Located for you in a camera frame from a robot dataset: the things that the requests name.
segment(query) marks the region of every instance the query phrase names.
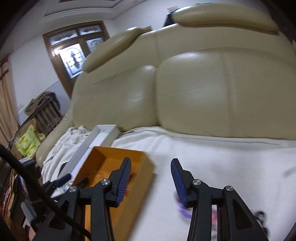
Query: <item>orange box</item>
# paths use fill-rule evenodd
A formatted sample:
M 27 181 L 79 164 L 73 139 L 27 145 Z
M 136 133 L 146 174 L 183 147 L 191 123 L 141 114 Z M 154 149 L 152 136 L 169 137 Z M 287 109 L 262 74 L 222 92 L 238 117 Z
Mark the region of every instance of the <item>orange box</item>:
M 141 204 L 153 177 L 154 164 L 145 152 L 96 146 L 93 148 L 74 180 L 77 184 L 88 177 L 87 187 L 92 187 L 109 177 L 113 170 L 119 169 L 125 157 L 131 160 L 131 178 L 126 194 L 118 208 L 110 208 L 113 233 L 116 241 L 127 240 Z M 85 228 L 91 232 L 91 209 L 86 206 Z

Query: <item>yellow-green fabric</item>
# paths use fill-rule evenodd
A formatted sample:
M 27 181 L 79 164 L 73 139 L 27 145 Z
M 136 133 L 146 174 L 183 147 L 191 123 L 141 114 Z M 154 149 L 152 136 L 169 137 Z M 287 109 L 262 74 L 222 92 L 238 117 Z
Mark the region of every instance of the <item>yellow-green fabric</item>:
M 38 147 L 40 146 L 40 141 L 45 139 L 45 134 L 41 133 L 38 135 L 39 139 L 35 135 L 35 127 L 30 125 L 26 133 L 16 142 L 17 150 L 24 156 L 24 157 L 32 157 Z

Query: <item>metal screw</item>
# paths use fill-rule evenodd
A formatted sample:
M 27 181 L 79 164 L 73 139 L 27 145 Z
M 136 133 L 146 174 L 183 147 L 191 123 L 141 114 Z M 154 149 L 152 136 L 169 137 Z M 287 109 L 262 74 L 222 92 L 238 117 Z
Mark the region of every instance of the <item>metal screw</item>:
M 76 191 L 77 191 L 76 186 L 69 187 L 69 192 L 76 192 Z
M 234 190 L 232 186 L 226 186 L 225 188 L 228 192 L 232 192 Z
M 202 183 L 201 180 L 198 179 L 194 179 L 192 182 L 194 185 L 200 185 Z
M 103 179 L 102 180 L 102 184 L 103 185 L 108 185 L 110 183 L 110 180 L 109 179 Z

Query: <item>wire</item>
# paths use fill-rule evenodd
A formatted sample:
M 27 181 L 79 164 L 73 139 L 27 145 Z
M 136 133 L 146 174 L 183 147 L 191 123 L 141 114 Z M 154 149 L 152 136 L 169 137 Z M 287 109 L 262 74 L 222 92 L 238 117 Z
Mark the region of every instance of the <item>wire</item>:
M 89 240 L 91 240 L 91 233 L 83 228 L 80 224 L 70 218 L 65 212 L 63 212 L 51 197 L 42 189 L 39 183 L 33 178 L 33 176 L 23 167 L 23 165 L 8 151 L 3 145 L 0 144 L 0 157 L 2 157 L 23 179 L 31 186 L 31 188 L 37 193 L 37 195 L 44 201 L 44 203 L 62 220 L 73 228 L 80 231 Z

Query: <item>curtain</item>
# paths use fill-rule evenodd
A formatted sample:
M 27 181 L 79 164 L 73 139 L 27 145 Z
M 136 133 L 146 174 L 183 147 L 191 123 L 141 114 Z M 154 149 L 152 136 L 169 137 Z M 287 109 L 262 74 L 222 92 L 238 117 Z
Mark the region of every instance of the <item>curtain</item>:
M 18 123 L 11 92 L 7 56 L 0 62 L 0 143 L 7 146 L 17 129 Z

